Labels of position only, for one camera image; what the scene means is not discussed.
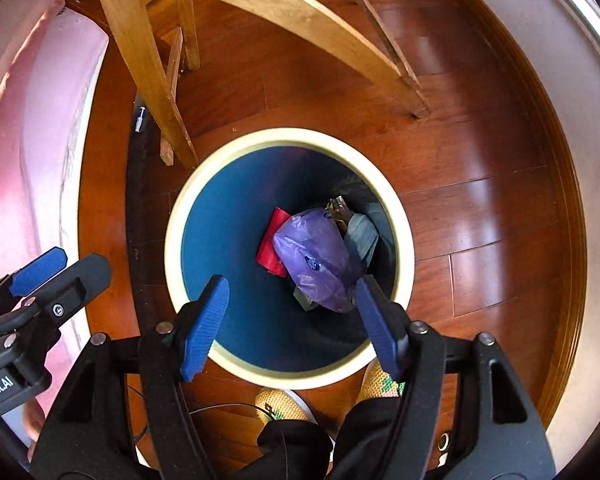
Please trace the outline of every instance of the white ring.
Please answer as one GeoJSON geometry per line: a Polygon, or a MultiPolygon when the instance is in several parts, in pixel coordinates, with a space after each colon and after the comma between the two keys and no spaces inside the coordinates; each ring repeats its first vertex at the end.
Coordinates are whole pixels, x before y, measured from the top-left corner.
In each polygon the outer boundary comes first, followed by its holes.
{"type": "MultiPolygon", "coordinates": [[[[341,140],[302,128],[272,128],[239,137],[224,145],[205,159],[182,187],[171,211],[164,243],[164,269],[176,312],[190,301],[182,277],[182,237],[193,203],[222,168],[248,153],[274,146],[296,146],[325,153],[354,171],[378,197],[394,234],[396,272],[391,300],[406,308],[413,287],[413,239],[407,215],[389,181],[368,158],[341,140]]],[[[307,390],[349,377],[369,364],[376,353],[367,340],[344,359],[306,372],[275,372],[254,366],[216,341],[208,356],[225,370],[251,383],[282,390],[307,390]]]]}

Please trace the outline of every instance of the metal screw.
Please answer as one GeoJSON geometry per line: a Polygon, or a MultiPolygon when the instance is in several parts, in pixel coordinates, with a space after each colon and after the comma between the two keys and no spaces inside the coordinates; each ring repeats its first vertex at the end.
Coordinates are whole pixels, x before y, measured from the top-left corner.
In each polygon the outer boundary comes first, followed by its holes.
{"type": "Polygon", "coordinates": [[[429,331],[429,325],[424,321],[414,321],[411,323],[411,330],[416,334],[426,334],[429,331]]]}
{"type": "Polygon", "coordinates": [[[480,341],[483,345],[491,346],[496,342],[496,338],[494,338],[494,336],[489,332],[480,332],[478,334],[478,341],[480,341]]]}
{"type": "Polygon", "coordinates": [[[91,336],[91,339],[89,339],[90,343],[95,346],[100,346],[106,340],[107,340],[107,334],[105,334],[103,332],[96,332],[95,334],[93,334],[91,336]]]}
{"type": "Polygon", "coordinates": [[[4,340],[4,347],[11,348],[13,346],[13,344],[16,342],[17,338],[18,338],[18,334],[9,334],[7,336],[7,339],[4,340]]]}
{"type": "Polygon", "coordinates": [[[161,321],[155,326],[155,331],[158,334],[170,334],[173,331],[173,323],[171,321],[161,321]]]}

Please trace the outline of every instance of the black pants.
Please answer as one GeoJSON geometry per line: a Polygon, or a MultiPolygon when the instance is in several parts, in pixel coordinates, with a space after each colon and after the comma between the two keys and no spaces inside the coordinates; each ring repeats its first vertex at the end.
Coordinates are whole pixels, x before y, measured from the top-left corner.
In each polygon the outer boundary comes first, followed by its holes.
{"type": "MultiPolygon", "coordinates": [[[[347,414],[333,452],[329,480],[368,480],[380,457],[398,410],[399,398],[369,399],[347,414]]],[[[324,480],[331,440],[316,424],[303,420],[269,422],[258,437],[263,457],[231,480],[324,480]]]]}

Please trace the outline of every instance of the black cable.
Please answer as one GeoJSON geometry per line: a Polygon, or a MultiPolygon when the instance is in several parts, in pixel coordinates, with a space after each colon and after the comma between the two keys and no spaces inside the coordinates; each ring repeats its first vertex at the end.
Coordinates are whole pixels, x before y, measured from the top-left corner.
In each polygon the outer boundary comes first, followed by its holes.
{"type": "Polygon", "coordinates": [[[262,413],[267,415],[270,420],[276,420],[272,413],[269,413],[267,410],[263,410],[260,406],[256,406],[255,404],[249,404],[248,402],[225,402],[223,404],[212,404],[211,406],[205,406],[204,408],[198,408],[189,412],[189,415],[194,415],[199,412],[204,412],[205,410],[211,410],[213,408],[225,408],[227,406],[250,406],[251,408],[255,408],[256,410],[260,410],[262,413]]]}
{"type": "MultiPolygon", "coordinates": [[[[144,395],[141,394],[138,390],[136,390],[133,386],[131,386],[131,384],[127,384],[126,385],[127,388],[129,388],[130,390],[135,391],[136,394],[138,394],[140,397],[142,397],[144,399],[144,395]]],[[[149,430],[149,424],[145,424],[144,428],[142,428],[142,431],[140,432],[140,434],[138,436],[134,437],[134,444],[138,444],[138,442],[140,442],[142,440],[142,438],[146,435],[146,432],[149,430]]]]}

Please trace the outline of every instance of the blue gripper pad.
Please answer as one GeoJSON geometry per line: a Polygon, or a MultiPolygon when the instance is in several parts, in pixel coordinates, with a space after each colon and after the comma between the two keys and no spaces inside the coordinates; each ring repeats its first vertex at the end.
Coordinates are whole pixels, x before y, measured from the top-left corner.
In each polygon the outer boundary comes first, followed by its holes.
{"type": "Polygon", "coordinates": [[[216,339],[228,305],[229,281],[224,276],[215,275],[206,284],[198,301],[182,307],[183,310],[195,308],[199,311],[184,339],[184,358],[180,365],[180,374],[185,382],[192,380],[205,366],[206,356],[216,339]]]}
{"type": "Polygon", "coordinates": [[[60,247],[49,249],[26,267],[11,275],[12,296],[28,296],[66,267],[67,257],[60,247]]]}
{"type": "Polygon", "coordinates": [[[363,276],[356,283],[356,305],[382,370],[397,381],[401,374],[398,342],[403,342],[404,350],[408,346],[404,311],[387,300],[373,276],[363,276]]]}

